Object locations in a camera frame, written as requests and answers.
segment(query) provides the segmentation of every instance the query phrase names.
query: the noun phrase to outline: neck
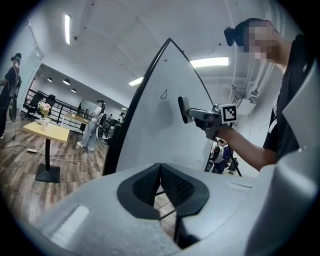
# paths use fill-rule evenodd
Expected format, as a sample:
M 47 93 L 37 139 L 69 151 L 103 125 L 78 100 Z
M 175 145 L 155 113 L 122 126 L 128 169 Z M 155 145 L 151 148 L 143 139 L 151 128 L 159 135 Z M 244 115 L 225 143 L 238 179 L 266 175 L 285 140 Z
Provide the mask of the neck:
M 292 43 L 284 40 L 282 37 L 278 40 L 277 52 L 272 59 L 272 62 L 277 65 L 277 67 L 284 74 L 287 70 L 290 51 L 291 51 Z

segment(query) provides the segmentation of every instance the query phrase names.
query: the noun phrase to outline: power strip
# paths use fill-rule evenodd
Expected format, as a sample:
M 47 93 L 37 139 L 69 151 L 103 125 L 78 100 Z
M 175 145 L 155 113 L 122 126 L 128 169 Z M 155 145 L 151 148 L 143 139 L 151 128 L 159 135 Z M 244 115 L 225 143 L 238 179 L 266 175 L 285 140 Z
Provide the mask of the power strip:
M 26 151 L 30 152 L 30 153 L 37 153 L 38 151 L 35 149 L 31 149 L 31 148 L 27 148 Z

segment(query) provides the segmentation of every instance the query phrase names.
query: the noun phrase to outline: black table base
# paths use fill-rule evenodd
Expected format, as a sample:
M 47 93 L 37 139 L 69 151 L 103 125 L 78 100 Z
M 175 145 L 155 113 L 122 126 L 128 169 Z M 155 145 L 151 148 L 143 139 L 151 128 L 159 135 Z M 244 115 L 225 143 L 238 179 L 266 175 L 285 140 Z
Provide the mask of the black table base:
M 39 164 L 35 176 L 36 181 L 40 182 L 60 182 L 60 167 L 50 166 L 50 139 L 45 139 L 45 164 Z

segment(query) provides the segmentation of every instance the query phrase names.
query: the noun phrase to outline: flower vase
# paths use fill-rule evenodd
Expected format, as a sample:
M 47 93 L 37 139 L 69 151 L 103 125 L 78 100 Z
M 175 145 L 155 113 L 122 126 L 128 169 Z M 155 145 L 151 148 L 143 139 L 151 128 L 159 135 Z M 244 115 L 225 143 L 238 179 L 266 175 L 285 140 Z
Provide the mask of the flower vase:
M 42 122 L 41 122 L 41 130 L 42 131 L 46 131 L 48 128 L 48 124 L 49 124 L 49 119 L 47 119 L 46 117 L 41 118 Z

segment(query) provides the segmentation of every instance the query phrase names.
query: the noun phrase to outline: man in black t-shirt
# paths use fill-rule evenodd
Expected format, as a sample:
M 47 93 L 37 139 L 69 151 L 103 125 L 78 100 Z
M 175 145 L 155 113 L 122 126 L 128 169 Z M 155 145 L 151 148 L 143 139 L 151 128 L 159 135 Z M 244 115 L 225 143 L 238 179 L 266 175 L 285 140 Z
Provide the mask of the man in black t-shirt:
M 15 95 L 15 87 L 20 79 L 20 61 L 22 59 L 21 53 L 17 53 L 11 58 L 13 66 L 5 74 L 3 81 L 3 88 L 0 93 L 0 139 L 4 138 L 4 132 L 7 121 L 7 111 L 10 104 L 10 96 L 13 98 Z
M 315 58 L 308 50 L 303 35 L 299 34 L 293 42 L 288 42 L 268 20 L 250 18 L 235 29 L 228 27 L 224 34 L 229 46 L 236 42 L 244 52 L 254 53 L 256 58 L 274 63 L 283 73 L 263 147 L 252 144 L 228 126 L 224 126 L 217 135 L 227 141 L 243 160 L 260 171 L 262 167 L 275 164 L 281 157 L 299 148 L 283 110 L 301 87 Z

